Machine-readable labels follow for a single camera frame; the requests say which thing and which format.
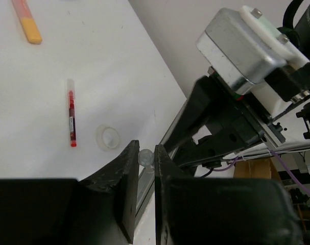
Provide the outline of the orange highlighter marker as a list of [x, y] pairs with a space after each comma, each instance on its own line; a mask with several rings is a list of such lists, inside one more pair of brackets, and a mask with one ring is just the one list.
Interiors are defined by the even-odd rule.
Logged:
[[27, 41], [31, 44], [41, 44], [42, 37], [27, 1], [12, 0], [12, 5], [18, 16], [19, 22], [22, 26]]

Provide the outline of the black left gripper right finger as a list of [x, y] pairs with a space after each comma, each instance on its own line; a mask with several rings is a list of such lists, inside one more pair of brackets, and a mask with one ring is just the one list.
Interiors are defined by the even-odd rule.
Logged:
[[186, 175], [157, 145], [157, 244], [303, 244], [290, 196], [269, 179]]

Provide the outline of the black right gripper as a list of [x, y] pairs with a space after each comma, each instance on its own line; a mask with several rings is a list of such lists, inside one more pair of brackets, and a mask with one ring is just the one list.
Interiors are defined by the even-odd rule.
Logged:
[[163, 146], [179, 147], [179, 167], [216, 170], [227, 155], [258, 145], [264, 130], [216, 73], [198, 79]]

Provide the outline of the red gel pen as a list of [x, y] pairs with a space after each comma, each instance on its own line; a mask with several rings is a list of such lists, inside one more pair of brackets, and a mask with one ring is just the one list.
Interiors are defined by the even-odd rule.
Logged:
[[68, 115], [69, 115], [69, 134], [70, 146], [77, 146], [76, 122], [75, 122], [75, 84], [72, 79], [67, 80], [67, 98], [68, 98]]

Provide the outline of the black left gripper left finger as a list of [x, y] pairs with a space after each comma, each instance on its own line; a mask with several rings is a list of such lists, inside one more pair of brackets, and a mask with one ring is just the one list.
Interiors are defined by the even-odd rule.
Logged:
[[76, 179], [0, 179], [0, 244], [132, 244], [139, 142]]

